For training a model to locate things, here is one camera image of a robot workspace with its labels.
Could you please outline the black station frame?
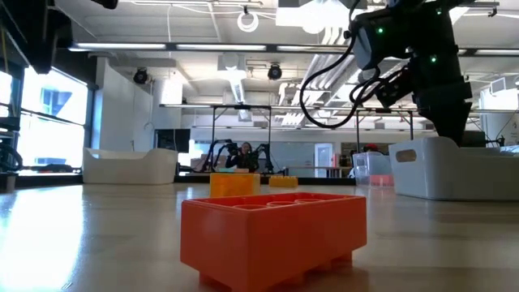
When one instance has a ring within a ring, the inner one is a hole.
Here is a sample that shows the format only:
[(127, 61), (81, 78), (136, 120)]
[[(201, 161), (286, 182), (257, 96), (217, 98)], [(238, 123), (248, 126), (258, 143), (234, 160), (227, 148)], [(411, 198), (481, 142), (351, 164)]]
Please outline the black station frame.
[(410, 126), (410, 139), (414, 140), (414, 111), (411, 109), (390, 109), (390, 108), (362, 108), (356, 109), (355, 113), (355, 130), (356, 130), (356, 146), (357, 152), (361, 152), (360, 144), (360, 129), (359, 124), (361, 122), (360, 113), (366, 112), (367, 114), (378, 114), (380, 116), (388, 116), (390, 114), (397, 114), (401, 119), (405, 120)]
[(241, 104), (235, 104), (235, 105), (211, 105), (212, 108), (212, 141), (213, 142), (216, 137), (216, 121), (218, 118), (227, 110), (258, 110), (262, 114), (262, 110), (268, 111), (268, 116), (265, 118), (268, 123), (268, 142), (267, 144), (270, 144), (270, 153), (271, 153), (271, 137), (272, 137), (272, 107), (270, 105), (245, 105), (243, 103)]

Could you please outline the orange long toy block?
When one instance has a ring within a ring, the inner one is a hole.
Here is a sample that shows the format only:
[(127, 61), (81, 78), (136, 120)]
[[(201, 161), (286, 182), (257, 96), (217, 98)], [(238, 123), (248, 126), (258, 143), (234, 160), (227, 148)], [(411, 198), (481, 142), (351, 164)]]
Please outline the orange long toy block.
[(293, 192), (185, 200), (180, 260), (209, 285), (264, 292), (350, 263), (367, 243), (361, 196)]

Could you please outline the person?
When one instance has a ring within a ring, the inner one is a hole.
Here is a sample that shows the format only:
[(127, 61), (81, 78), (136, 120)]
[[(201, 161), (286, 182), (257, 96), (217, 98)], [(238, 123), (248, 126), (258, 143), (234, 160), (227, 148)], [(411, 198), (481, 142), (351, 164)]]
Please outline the person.
[(240, 148), (229, 153), (225, 167), (247, 169), (249, 173), (254, 173), (259, 168), (259, 162), (252, 153), (251, 145), (248, 142), (243, 142)]

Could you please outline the yellow long toy block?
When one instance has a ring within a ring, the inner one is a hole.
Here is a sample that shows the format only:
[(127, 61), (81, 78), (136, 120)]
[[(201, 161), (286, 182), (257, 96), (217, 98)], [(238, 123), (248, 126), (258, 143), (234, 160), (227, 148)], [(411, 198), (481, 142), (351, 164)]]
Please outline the yellow long toy block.
[(283, 175), (271, 176), (268, 180), (268, 185), (270, 187), (296, 188), (298, 187), (298, 178)]

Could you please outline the clear plastic bin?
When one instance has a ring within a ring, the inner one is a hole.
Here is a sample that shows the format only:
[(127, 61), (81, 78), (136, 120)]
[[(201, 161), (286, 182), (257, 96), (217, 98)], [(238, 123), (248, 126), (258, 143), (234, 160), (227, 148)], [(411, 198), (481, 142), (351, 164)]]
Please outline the clear plastic bin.
[(352, 170), (355, 182), (358, 186), (394, 186), (390, 158), (380, 152), (354, 154)]

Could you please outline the white door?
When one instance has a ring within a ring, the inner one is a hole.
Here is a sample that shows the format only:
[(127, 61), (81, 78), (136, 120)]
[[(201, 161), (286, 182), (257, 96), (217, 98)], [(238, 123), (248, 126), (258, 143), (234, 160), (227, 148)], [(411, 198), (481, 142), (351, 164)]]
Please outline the white door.
[(333, 145), (330, 143), (315, 144), (315, 176), (327, 178), (329, 168), (332, 167)]

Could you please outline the grey plastic bin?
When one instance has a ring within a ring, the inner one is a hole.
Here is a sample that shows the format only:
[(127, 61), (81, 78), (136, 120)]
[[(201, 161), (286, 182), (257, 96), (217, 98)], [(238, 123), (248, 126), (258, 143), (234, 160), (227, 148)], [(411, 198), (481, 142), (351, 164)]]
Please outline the grey plastic bin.
[(428, 200), (519, 201), (519, 146), (460, 148), (444, 137), (389, 146), (395, 192)]

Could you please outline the white plastic bin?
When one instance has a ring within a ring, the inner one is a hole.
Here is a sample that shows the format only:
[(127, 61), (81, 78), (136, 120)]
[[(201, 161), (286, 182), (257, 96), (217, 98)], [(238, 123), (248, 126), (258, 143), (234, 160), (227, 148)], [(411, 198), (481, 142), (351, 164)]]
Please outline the white plastic bin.
[(87, 184), (162, 185), (174, 182), (178, 153), (154, 148), (147, 152), (83, 150), (83, 182)]

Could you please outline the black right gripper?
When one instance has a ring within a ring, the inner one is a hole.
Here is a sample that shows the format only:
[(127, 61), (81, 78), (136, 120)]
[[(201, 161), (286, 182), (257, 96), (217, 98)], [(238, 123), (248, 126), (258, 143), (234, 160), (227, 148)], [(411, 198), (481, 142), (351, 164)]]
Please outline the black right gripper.
[(413, 100), (431, 121), (438, 136), (461, 145), (470, 114), (472, 89), (465, 81), (457, 51), (414, 54), (411, 57)]

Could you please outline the black monitor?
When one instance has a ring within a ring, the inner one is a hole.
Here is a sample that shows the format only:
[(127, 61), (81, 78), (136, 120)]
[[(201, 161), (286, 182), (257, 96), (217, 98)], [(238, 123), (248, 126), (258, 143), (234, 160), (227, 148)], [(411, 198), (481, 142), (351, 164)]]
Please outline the black monitor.
[(485, 148), (487, 136), (484, 131), (464, 131), (461, 146), (463, 148)]
[(160, 129), (155, 130), (155, 147), (166, 148), (181, 153), (189, 153), (190, 129)]

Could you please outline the dark machine silhouette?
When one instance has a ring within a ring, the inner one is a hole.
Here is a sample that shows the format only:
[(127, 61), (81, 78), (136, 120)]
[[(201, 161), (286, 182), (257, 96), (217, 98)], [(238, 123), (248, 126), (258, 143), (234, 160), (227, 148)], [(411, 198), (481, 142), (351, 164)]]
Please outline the dark machine silhouette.
[(0, 117), (0, 194), (13, 192), (24, 167), (23, 158), (15, 149), (19, 122), (17, 117)]

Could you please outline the overhead light bar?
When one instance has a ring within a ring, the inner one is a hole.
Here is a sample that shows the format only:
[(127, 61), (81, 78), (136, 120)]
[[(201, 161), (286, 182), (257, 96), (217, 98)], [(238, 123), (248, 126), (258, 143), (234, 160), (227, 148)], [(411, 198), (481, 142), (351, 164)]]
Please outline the overhead light bar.
[(270, 54), (342, 54), (347, 45), (308, 44), (236, 44), (236, 43), (195, 43), (195, 42), (77, 42), (70, 51), (88, 52), (239, 52)]

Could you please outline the small yellow toy block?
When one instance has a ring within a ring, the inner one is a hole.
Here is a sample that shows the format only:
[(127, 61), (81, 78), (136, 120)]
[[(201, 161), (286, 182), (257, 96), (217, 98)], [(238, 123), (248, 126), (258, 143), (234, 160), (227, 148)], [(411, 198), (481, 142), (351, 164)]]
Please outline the small yellow toy block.
[(210, 175), (210, 197), (258, 195), (259, 174), (212, 173)]

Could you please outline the white ceiling light panel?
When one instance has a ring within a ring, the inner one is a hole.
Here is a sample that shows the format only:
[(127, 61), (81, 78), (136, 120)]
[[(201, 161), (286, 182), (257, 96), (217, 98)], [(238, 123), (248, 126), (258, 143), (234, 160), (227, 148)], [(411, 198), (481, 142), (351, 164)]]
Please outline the white ceiling light panel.
[(348, 28), (367, 9), (367, 0), (278, 0), (276, 26), (318, 34), (325, 28)]

